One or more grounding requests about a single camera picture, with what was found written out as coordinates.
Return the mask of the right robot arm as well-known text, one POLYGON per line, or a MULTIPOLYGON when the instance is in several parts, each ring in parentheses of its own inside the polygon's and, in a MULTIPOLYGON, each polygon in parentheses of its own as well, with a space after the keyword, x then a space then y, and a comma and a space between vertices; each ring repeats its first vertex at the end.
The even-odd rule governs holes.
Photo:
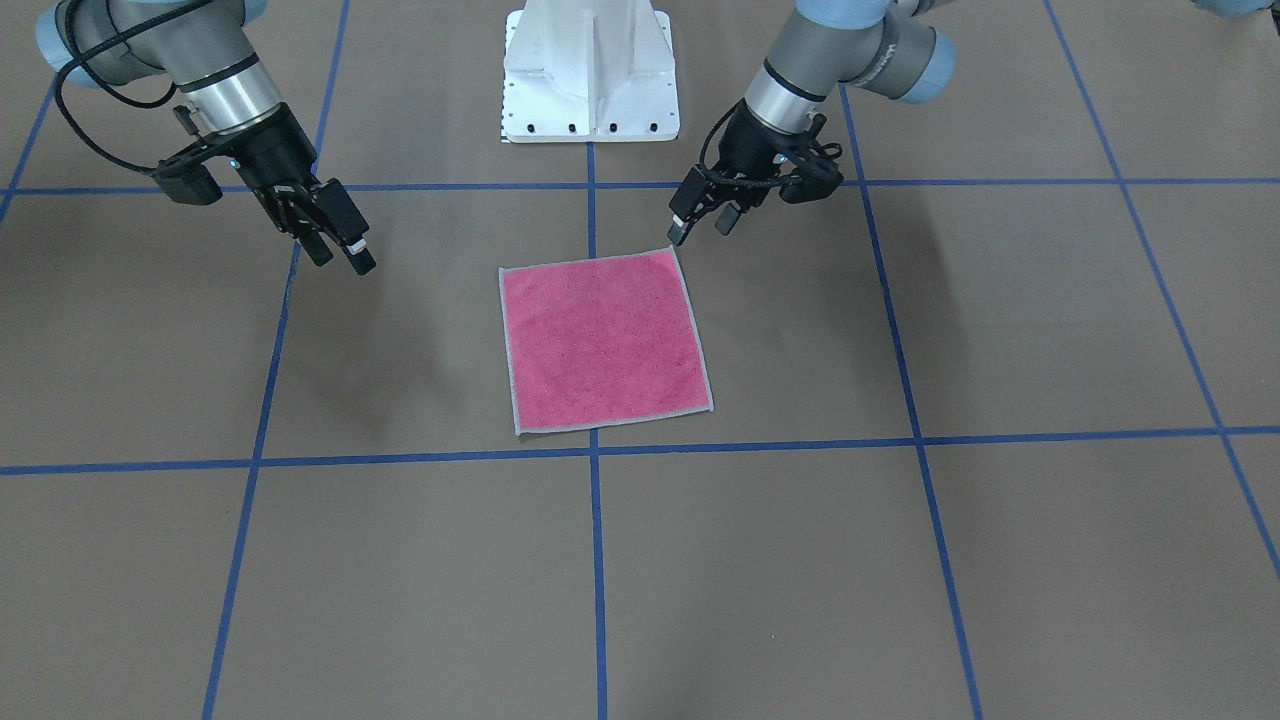
POLYGON ((116 159, 148 177, 173 202, 207 206, 221 199, 209 161, 225 158, 271 223, 315 265, 342 255, 358 275, 376 263, 365 234, 369 224, 338 179, 314 174, 317 158, 244 27, 265 10, 262 1, 59 1, 35 26, 35 40, 54 69, 52 100, 81 142, 99 143, 81 128, 63 96, 76 82, 101 88, 119 102, 142 108, 122 88, 166 77, 160 108, 173 111, 191 145, 151 167, 116 159))

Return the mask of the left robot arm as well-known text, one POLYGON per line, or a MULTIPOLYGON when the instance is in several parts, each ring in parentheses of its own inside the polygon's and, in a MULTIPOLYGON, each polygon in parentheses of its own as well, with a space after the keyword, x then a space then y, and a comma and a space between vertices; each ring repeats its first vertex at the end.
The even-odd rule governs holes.
POLYGON ((842 147, 820 141, 840 88, 969 114, 909 126, 899 159, 860 156, 872 188, 1277 184, 1275 1, 797 1, 745 94, 669 201, 669 241, 705 215, 727 234, 772 191, 829 197, 842 147))

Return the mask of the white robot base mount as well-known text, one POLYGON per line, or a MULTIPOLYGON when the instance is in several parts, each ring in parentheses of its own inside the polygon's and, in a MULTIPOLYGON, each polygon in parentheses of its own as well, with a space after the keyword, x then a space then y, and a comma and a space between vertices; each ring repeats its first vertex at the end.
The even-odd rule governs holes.
POLYGON ((500 137, 640 143, 678 137, 669 14, 649 1, 527 1, 504 22, 500 137))

